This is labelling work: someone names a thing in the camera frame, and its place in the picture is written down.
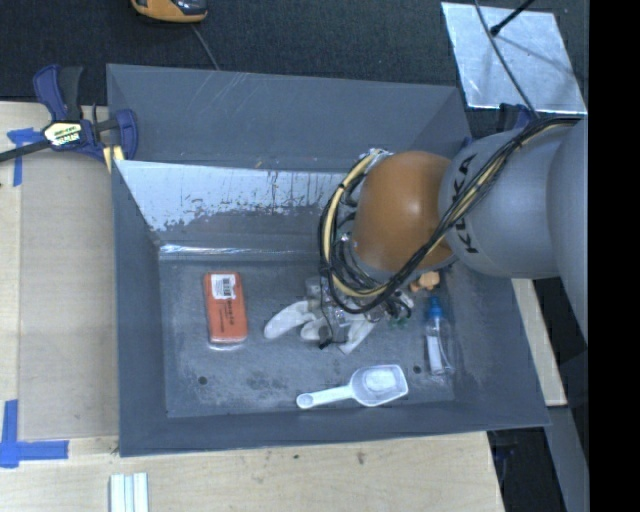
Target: bottle cap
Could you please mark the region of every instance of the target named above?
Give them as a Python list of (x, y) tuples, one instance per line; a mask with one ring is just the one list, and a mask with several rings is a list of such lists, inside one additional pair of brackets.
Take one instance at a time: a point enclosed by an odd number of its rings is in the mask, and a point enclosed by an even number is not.
[(440, 299), (435, 295), (429, 297), (429, 316), (436, 318), (442, 317), (442, 306), (440, 305)]

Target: bin floor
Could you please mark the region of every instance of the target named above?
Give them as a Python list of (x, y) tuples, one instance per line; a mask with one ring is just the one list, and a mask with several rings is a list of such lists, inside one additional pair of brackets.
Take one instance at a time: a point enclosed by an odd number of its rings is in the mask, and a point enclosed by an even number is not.
[[(239, 272), (249, 336), (238, 349), (220, 351), (208, 341), (203, 276)], [(300, 327), (267, 340), (263, 329), (285, 306), (304, 297), (304, 280), (317, 275), (317, 262), (264, 261), (221, 257), (163, 256), (160, 261), (165, 393), (171, 417), (275, 412), (296, 409), (303, 392), (346, 384), (358, 368), (399, 364), (409, 395), (394, 406), (453, 400), (450, 381), (429, 377), (424, 360), (423, 300), (403, 327), (382, 320), (351, 354), (337, 345), (320, 350), (299, 336)], [(361, 407), (347, 400), (333, 407)]]

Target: blue tape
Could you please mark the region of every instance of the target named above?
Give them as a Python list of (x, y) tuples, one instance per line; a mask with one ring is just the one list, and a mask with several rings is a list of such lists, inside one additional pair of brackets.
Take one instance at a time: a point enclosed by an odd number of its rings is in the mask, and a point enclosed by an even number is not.
[(23, 460), (68, 459), (69, 441), (18, 441), (18, 401), (4, 403), (0, 467), (17, 468)]
[[(44, 140), (44, 136), (33, 128), (23, 128), (21, 130), (11, 130), (7, 132), (7, 137), (13, 142), (17, 148), (23, 144), (32, 144)], [(22, 157), (16, 158), (13, 166), (13, 186), (17, 187), (22, 184)]]

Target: yellow object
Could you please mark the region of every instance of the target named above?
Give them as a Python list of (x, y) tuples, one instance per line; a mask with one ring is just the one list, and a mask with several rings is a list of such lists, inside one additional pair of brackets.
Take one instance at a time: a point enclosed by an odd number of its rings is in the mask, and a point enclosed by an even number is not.
[(107, 146), (102, 151), (104, 153), (104, 161), (107, 164), (107, 171), (109, 171), (109, 174), (111, 174), (112, 159), (115, 158), (117, 160), (126, 160), (121, 146)]
[(440, 274), (435, 271), (425, 272), (418, 279), (409, 284), (409, 289), (416, 293), (423, 288), (431, 291), (440, 284)]
[[(206, 2), (177, 2), (178, 4), (201, 4), (206, 6)], [(202, 21), (206, 15), (205, 7), (183, 7), (180, 9), (176, 3), (171, 0), (131, 0), (133, 8), (147, 16), (159, 21), (168, 21), (172, 23), (197, 23)]]

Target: gray bin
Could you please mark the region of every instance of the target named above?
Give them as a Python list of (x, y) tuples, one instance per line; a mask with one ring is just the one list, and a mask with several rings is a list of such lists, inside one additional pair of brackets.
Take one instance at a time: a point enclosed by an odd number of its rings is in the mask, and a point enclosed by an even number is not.
[[(444, 383), (425, 371), (418, 300), (351, 355), (262, 328), (317, 273), (328, 194), (370, 147), (453, 157), (468, 126), (454, 88), (109, 67), (109, 106), (132, 108), (141, 161), (113, 170), (123, 456), (363, 441), (544, 425), (548, 416), (508, 279), (461, 263), (440, 290), (458, 347)], [(202, 276), (238, 271), (249, 337), (208, 345)], [(301, 411), (296, 395), (400, 364), (409, 394), (376, 409)]]

